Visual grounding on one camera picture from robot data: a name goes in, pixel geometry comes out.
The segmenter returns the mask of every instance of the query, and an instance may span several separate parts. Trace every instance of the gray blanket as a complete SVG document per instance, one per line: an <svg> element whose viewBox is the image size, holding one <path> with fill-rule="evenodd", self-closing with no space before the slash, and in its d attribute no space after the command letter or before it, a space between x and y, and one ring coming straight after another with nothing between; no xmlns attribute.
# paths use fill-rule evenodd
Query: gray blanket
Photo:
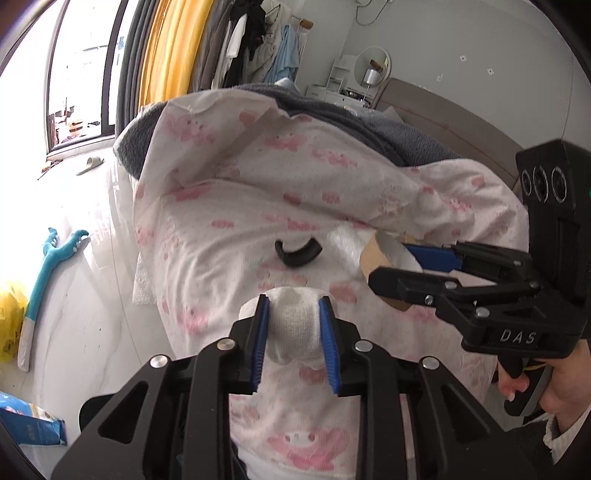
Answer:
<svg viewBox="0 0 591 480"><path fill-rule="evenodd" d="M330 123L398 167L420 166L459 158L459 155L417 128L391 120L380 112L367 111L356 115L340 106L307 98L277 85L240 85L236 88L275 99L279 108L285 110L289 116L305 113ZM113 146L119 162L136 179L142 172L152 133L165 106L166 102L160 102L146 107L125 128Z"/></svg>

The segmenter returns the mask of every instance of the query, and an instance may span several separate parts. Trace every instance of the blue package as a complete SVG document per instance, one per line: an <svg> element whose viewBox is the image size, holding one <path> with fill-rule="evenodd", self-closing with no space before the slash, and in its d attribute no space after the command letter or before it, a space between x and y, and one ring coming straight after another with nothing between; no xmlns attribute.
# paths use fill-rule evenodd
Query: blue package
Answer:
<svg viewBox="0 0 591 480"><path fill-rule="evenodd" d="M3 392L0 392L0 420L19 445L67 445L63 420Z"/></svg>

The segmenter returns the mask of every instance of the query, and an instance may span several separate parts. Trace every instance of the white blanket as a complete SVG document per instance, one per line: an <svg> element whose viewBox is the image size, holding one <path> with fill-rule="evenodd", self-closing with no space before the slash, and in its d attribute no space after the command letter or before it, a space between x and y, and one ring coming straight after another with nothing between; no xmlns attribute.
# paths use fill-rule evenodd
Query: white blanket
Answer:
<svg viewBox="0 0 591 480"><path fill-rule="evenodd" d="M434 244L473 240L527 249L527 214L472 160L397 168L306 115L241 90L199 92L166 106L134 206L141 255L173 351L194 355L228 334L241 305L278 286L332 295L363 338L412 361L438 357L483 400L495 358L464 352L433 309L387 306L323 252L297 270L274 242L320 244L339 225L406 232ZM232 437L286 472L353 477L358 403L331 394L322 368L266 362L259 393L233 398Z"/></svg>

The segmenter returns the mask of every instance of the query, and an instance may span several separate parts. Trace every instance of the vanity table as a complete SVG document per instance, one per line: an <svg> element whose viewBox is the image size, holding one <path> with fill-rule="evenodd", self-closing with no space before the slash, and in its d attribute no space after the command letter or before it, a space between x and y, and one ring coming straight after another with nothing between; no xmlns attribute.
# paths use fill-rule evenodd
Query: vanity table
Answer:
<svg viewBox="0 0 591 480"><path fill-rule="evenodd" d="M310 85L306 90L306 96L309 98L315 98L317 100L323 100L328 103L334 103L340 106L351 106L356 108L363 108L364 104L360 100L343 95L342 93L333 92L327 87L320 85Z"/></svg>
<svg viewBox="0 0 591 480"><path fill-rule="evenodd" d="M375 65L379 65L381 70L374 71ZM390 55L382 47L368 47L359 55L341 55L333 63L326 86L310 85L306 96L335 105L364 108L371 104L380 83L389 77L390 71ZM345 91L365 95L367 102L341 93Z"/></svg>

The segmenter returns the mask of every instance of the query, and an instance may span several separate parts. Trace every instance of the human hand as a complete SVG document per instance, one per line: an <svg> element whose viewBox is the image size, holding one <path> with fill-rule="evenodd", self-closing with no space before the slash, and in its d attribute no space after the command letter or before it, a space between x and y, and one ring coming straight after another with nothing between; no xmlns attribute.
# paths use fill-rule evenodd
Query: human hand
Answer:
<svg viewBox="0 0 591 480"><path fill-rule="evenodd" d="M556 415L560 433L566 432L591 404L591 353L587 340L581 340L568 358L539 360L554 367L552 378L540 398L540 407ZM510 401L515 392L530 386L525 374L511 378L499 364L499 390Z"/></svg>

